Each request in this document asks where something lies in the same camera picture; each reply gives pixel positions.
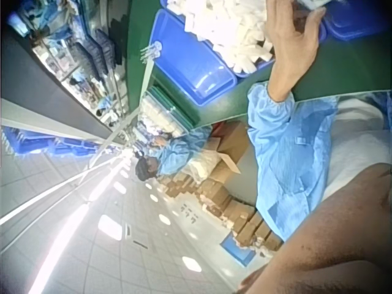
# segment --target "plastic bag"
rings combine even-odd
[[[216,151],[203,149],[191,158],[181,171],[193,177],[197,184],[201,184],[213,172],[219,161],[221,161],[221,157]]]

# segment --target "blue storage bin on shelf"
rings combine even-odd
[[[167,0],[160,0],[160,4],[162,5],[162,7],[164,7],[164,8],[166,9]],[[177,19],[179,19],[179,20],[182,22],[183,26],[184,26],[184,24],[185,24],[185,18],[184,18],[184,16],[182,16],[182,15],[175,15],[175,14],[172,13],[171,11],[169,11],[169,12],[170,12],[174,17],[176,17]],[[327,37],[326,27],[325,27],[325,25],[322,23],[322,24],[320,25],[320,32],[319,32],[319,34],[318,34],[318,39],[319,39],[320,43],[322,43],[323,41],[325,41],[326,37]],[[211,42],[209,42],[209,41],[203,41],[203,42],[205,42],[210,48],[213,47],[213,45],[211,44]],[[258,63],[256,63],[256,68],[257,68],[257,70],[261,70],[261,69],[263,69],[263,68],[269,66],[270,64],[272,64],[274,61],[275,61],[274,58],[271,59],[270,61],[263,61],[263,60],[260,60]],[[246,77],[250,76],[249,73],[245,73],[245,72],[234,73],[234,74],[235,74],[237,77],[239,77],[239,78],[246,78]]]
[[[237,84],[236,75],[204,42],[184,31],[165,9],[155,17],[149,43],[162,44],[155,65],[198,106],[206,105]]]
[[[328,3],[324,17],[328,32],[339,40],[352,40],[387,31],[391,21],[381,2],[345,0]]]

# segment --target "stack of cardboard boxes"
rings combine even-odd
[[[213,139],[206,144],[207,149],[215,150],[222,159],[200,185],[184,174],[158,178],[169,197],[182,193],[195,195],[204,211],[222,221],[231,229],[239,247],[262,246],[276,251],[282,241],[277,237],[253,206],[241,203],[228,193],[224,184],[234,173],[240,173],[237,163],[249,147],[246,127],[241,122],[226,123],[213,133]]]

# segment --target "workbench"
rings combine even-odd
[[[127,88],[129,109],[139,104],[145,65],[140,50],[148,45],[159,0],[133,1],[130,9],[127,43]],[[159,86],[194,123],[204,126],[246,115],[247,92],[258,81],[266,81],[272,66],[253,73],[238,85],[204,107],[193,104],[158,68],[151,85]],[[320,45],[310,71],[293,89],[296,101],[356,92],[391,89],[391,34],[385,32],[349,42],[328,37]]]

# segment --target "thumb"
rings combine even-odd
[[[325,14],[325,7],[313,10],[306,19],[305,38],[315,40],[319,37],[319,27],[321,19]]]

